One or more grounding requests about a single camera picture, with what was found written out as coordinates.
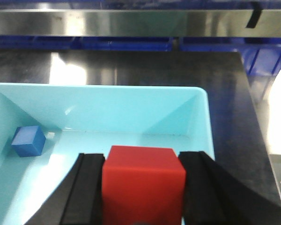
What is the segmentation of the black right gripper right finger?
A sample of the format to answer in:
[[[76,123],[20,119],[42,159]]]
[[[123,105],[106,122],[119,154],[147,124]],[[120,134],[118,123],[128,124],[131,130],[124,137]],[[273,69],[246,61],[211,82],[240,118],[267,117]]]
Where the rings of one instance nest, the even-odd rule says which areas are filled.
[[[186,225],[281,225],[281,207],[242,184],[205,152],[183,151]]]

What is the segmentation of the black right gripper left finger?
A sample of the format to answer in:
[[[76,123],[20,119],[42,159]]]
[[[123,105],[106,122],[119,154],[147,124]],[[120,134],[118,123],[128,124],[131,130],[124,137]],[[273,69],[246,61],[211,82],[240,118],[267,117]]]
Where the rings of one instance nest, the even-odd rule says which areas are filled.
[[[101,225],[103,154],[80,153],[27,225]]]

